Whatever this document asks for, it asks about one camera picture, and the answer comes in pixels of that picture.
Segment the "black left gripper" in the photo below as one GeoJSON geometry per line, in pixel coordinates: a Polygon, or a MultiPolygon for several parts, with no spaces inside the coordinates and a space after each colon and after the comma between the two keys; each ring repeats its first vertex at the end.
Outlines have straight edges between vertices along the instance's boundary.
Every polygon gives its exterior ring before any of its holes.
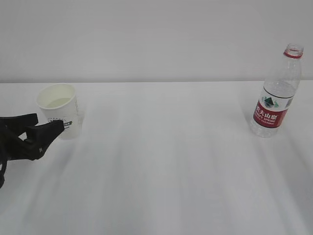
{"type": "Polygon", "coordinates": [[[62,120],[38,125],[36,113],[0,118],[0,161],[38,160],[64,131],[62,120]],[[26,132],[26,139],[17,135],[26,132]]]}

